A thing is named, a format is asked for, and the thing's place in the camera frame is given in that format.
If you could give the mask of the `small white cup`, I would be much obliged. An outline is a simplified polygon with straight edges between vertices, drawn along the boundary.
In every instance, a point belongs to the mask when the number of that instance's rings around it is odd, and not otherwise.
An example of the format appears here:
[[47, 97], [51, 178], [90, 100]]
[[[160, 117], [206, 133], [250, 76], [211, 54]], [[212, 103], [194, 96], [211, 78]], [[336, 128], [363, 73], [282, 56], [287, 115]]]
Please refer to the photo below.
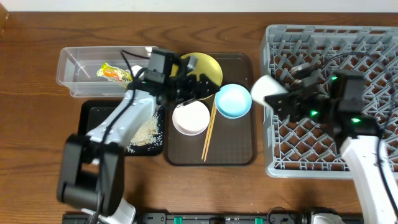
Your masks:
[[266, 103], [264, 98], [266, 96], [278, 95], [287, 92], [288, 91], [270, 75], [264, 75], [253, 84], [250, 94], [254, 102], [265, 106], [266, 108], [272, 108], [271, 105]]

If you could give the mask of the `white pink bowl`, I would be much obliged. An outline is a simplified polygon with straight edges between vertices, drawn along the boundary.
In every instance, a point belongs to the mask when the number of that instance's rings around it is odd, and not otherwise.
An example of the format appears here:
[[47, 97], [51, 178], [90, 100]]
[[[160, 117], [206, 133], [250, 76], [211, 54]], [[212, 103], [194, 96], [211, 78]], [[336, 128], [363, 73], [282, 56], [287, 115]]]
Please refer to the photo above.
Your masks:
[[172, 113], [172, 122], [178, 132], [195, 136], [208, 127], [210, 112], [204, 103], [195, 101], [189, 105], [176, 107]]

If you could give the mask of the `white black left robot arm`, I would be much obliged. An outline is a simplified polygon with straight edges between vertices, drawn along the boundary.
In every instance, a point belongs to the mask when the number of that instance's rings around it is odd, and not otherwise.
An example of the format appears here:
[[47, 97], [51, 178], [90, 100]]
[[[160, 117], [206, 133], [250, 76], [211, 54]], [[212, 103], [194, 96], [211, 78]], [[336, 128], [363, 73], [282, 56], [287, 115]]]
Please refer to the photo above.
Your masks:
[[157, 107], [185, 106], [214, 95], [220, 84], [198, 71], [205, 54], [181, 56], [154, 49], [146, 67], [129, 75], [124, 97], [114, 111], [84, 136], [71, 134], [64, 146], [57, 187], [58, 201], [91, 210], [87, 223], [134, 221], [135, 212], [122, 204], [125, 150]]

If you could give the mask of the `rice pile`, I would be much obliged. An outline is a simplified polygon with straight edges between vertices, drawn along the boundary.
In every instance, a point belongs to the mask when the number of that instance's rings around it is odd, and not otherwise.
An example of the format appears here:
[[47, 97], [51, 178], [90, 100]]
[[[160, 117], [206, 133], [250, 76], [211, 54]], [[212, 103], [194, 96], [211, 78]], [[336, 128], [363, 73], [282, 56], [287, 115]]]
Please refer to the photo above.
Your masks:
[[131, 139], [126, 156], [157, 156], [164, 148], [165, 109], [160, 107]]

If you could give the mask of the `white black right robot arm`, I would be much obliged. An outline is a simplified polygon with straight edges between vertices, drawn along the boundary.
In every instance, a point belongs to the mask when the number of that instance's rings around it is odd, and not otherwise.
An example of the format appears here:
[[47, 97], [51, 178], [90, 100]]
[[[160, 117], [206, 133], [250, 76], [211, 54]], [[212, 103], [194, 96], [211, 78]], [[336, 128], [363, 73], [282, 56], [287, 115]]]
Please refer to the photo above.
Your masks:
[[280, 118], [309, 118], [325, 125], [352, 173], [365, 223], [397, 223], [397, 182], [387, 161], [383, 131], [363, 114], [364, 77], [354, 70], [335, 70], [328, 96], [318, 91], [317, 73], [299, 71], [298, 85], [282, 86], [269, 75], [259, 79], [260, 103]]

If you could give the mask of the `green orange snack wrapper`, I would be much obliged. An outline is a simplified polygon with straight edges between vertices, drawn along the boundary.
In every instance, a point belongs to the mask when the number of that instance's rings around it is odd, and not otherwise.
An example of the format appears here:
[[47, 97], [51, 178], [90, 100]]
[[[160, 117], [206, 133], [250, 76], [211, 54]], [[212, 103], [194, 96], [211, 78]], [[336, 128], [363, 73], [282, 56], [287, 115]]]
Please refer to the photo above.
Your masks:
[[132, 82], [132, 76], [127, 70], [111, 66], [108, 63], [102, 64], [96, 75], [123, 87], [127, 87], [128, 83]]

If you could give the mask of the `light blue bowl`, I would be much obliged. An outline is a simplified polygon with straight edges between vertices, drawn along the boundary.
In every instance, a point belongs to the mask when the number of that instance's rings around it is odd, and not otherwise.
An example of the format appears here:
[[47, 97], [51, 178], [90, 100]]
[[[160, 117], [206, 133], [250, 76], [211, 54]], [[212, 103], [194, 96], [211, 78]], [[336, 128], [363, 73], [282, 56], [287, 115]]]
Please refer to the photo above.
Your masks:
[[215, 95], [215, 105], [225, 118], [238, 119], [250, 111], [252, 98], [245, 87], [238, 84], [228, 84], [222, 86]]

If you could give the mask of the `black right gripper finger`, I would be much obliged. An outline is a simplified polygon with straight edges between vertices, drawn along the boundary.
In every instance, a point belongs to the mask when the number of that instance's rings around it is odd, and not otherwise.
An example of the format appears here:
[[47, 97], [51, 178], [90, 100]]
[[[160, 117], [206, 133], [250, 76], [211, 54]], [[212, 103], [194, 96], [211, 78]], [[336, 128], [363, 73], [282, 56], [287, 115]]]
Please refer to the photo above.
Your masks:
[[310, 76], [312, 72], [312, 66], [310, 63], [303, 63], [292, 67], [290, 70], [290, 74], [293, 78], [307, 78]]
[[292, 93], [281, 93], [264, 97], [265, 102], [277, 113], [280, 120], [289, 119], [290, 122], [297, 122], [299, 114], [297, 112], [296, 96]]

